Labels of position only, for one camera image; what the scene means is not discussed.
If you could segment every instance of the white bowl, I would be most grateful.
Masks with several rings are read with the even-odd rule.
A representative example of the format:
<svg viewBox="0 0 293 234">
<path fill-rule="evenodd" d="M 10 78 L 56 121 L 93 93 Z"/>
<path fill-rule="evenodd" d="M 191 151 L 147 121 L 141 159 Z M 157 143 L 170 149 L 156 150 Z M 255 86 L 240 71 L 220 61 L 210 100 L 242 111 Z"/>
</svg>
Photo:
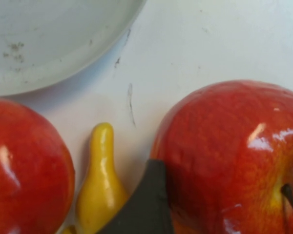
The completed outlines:
<svg viewBox="0 0 293 234">
<path fill-rule="evenodd" d="M 128 30 L 146 0 L 0 0 L 0 96 L 64 80 Z"/>
</svg>

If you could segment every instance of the stain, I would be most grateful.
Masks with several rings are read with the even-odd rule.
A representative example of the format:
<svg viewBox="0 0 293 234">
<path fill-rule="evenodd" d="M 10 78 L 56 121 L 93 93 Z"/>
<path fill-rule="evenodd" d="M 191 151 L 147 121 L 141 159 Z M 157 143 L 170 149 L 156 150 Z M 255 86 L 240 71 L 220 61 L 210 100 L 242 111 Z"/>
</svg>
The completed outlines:
<svg viewBox="0 0 293 234">
<path fill-rule="evenodd" d="M 203 27 L 202 30 L 203 30 L 203 32 L 209 34 L 209 30 L 208 30 L 208 28 Z"/>
<path fill-rule="evenodd" d="M 124 46 L 127 45 L 127 42 L 128 42 L 128 40 L 129 40 L 129 37 L 130 37 L 130 34 L 131 34 L 131 28 L 129 28 L 129 31 L 128 31 L 128 33 L 127 33 L 127 38 L 126 38 L 126 41 L 125 41 Z"/>
<path fill-rule="evenodd" d="M 133 124 L 133 126 L 136 126 L 136 121 L 133 115 L 133 110 L 132 110 L 132 83 L 129 84 L 128 87 L 128 92 L 127 92 L 127 103 L 128 103 L 128 107 L 129 107 L 129 115 L 130 115 L 130 119 L 131 122 Z"/>
<path fill-rule="evenodd" d="M 114 65 L 115 68 L 117 68 L 118 64 L 121 62 L 121 57 L 119 57 Z"/>
<path fill-rule="evenodd" d="M 15 55 L 13 56 L 14 61 L 23 63 L 24 62 L 24 56 L 23 55 Z"/>
<path fill-rule="evenodd" d="M 10 47 L 10 49 L 11 49 L 13 52 L 18 52 L 21 48 L 24 47 L 24 43 L 22 43 L 22 42 L 19 42 L 19 43 L 12 43 L 12 44 L 9 44 L 8 47 Z"/>
</svg>

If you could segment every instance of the white surface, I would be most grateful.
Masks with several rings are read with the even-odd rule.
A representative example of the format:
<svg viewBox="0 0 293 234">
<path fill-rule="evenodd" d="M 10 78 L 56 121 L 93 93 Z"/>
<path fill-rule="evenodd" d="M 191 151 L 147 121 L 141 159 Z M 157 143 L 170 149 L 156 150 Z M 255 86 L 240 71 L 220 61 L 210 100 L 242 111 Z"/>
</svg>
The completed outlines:
<svg viewBox="0 0 293 234">
<path fill-rule="evenodd" d="M 167 110 L 195 89 L 237 78 L 293 90 L 293 0 L 149 0 L 130 36 L 95 65 L 13 99 L 57 127 L 74 159 L 77 189 L 90 131 L 110 121 L 116 168 L 132 191 Z M 130 84 L 135 126 L 128 107 Z"/>
<path fill-rule="evenodd" d="M 57 83 L 122 36 L 146 0 L 0 0 L 0 96 Z"/>
</svg>

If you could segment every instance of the white table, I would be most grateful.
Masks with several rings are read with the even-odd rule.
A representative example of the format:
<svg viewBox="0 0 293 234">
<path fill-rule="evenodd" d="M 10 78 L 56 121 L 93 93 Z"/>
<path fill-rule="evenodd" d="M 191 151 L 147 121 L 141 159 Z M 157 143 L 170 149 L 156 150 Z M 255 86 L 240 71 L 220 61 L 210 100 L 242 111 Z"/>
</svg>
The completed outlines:
<svg viewBox="0 0 293 234">
<path fill-rule="evenodd" d="M 111 122 L 117 172 L 132 192 L 167 110 L 195 89 L 238 78 L 293 90 L 293 0 L 149 0 L 130 34 L 93 66 L 12 99 L 58 129 L 74 160 L 77 190 L 90 131 Z"/>
</svg>

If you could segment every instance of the apple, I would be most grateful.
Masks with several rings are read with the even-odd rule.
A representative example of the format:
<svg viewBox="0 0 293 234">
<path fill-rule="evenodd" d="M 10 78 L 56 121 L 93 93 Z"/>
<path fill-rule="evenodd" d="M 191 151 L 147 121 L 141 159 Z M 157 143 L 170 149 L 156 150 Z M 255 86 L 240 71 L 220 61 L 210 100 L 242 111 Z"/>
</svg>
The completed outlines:
<svg viewBox="0 0 293 234">
<path fill-rule="evenodd" d="M 54 234 L 74 189 L 72 159 L 57 130 L 0 98 L 0 234 Z"/>
<path fill-rule="evenodd" d="M 293 234 L 292 91 L 250 80 L 194 91 L 164 117 L 151 158 L 166 163 L 177 234 Z"/>
</svg>

